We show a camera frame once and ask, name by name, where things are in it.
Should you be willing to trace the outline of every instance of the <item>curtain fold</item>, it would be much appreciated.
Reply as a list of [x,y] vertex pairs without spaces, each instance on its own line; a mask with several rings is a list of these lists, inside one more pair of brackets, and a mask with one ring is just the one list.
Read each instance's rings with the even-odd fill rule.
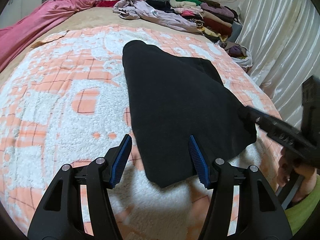
[[250,77],[282,119],[300,127],[301,84],[320,76],[320,16],[310,0],[243,0],[237,43],[252,54]]

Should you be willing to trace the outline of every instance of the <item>metal screw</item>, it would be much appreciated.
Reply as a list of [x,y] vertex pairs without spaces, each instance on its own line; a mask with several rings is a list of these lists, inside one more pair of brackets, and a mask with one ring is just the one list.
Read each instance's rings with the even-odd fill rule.
[[253,172],[257,172],[259,169],[256,165],[251,165],[250,170],[252,170]]
[[96,163],[97,164],[103,164],[104,163],[104,158],[100,157],[100,158],[96,159]]
[[222,160],[221,158],[216,159],[216,163],[219,165],[222,165],[224,163],[224,160]]
[[70,165],[69,164],[65,164],[65,165],[62,166],[62,170],[63,171],[67,171],[69,169],[70,169]]

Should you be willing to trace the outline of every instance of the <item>orange and white blanket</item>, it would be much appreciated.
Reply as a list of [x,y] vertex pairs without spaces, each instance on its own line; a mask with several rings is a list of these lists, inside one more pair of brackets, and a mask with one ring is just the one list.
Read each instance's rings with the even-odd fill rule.
[[[147,180],[131,129],[123,46],[142,40],[176,56],[206,58],[241,102],[279,114],[223,49],[185,35],[108,25],[52,34],[33,46],[0,90],[0,200],[24,233],[63,164],[86,165],[129,133],[132,152],[121,182],[109,191],[124,240],[198,238],[212,192],[197,177],[165,189]],[[231,163],[259,166],[275,188],[280,150],[258,129],[257,142]],[[236,188],[230,233],[238,198]],[[85,188],[82,204],[92,233]]]

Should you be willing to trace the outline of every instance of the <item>person's arm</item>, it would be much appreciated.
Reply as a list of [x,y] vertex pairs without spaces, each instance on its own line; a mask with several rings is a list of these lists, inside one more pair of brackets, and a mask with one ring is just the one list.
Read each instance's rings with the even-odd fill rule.
[[[281,151],[282,157],[279,160],[277,178],[278,184],[281,187],[284,187],[290,178],[284,151],[284,149]],[[304,225],[320,200],[320,176],[317,175],[316,169],[305,164],[300,164],[295,165],[294,170],[297,174],[303,175],[305,179],[292,199],[294,206],[284,211],[293,235]]]

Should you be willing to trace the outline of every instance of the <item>lavender garment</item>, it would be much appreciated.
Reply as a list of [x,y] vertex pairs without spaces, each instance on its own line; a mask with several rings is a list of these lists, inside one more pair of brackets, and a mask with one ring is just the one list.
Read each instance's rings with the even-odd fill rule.
[[235,17],[233,12],[230,11],[229,9],[227,9],[224,6],[221,6],[221,8],[210,7],[205,2],[200,4],[200,6],[201,6],[202,10],[211,11],[213,13],[220,14],[220,15],[223,15],[223,16],[226,16],[226,17],[229,17],[229,18],[234,18]]
[[195,23],[175,13],[156,10],[142,0],[121,0],[115,4],[113,12],[120,13],[120,17],[127,20],[142,18],[177,31],[200,33]]

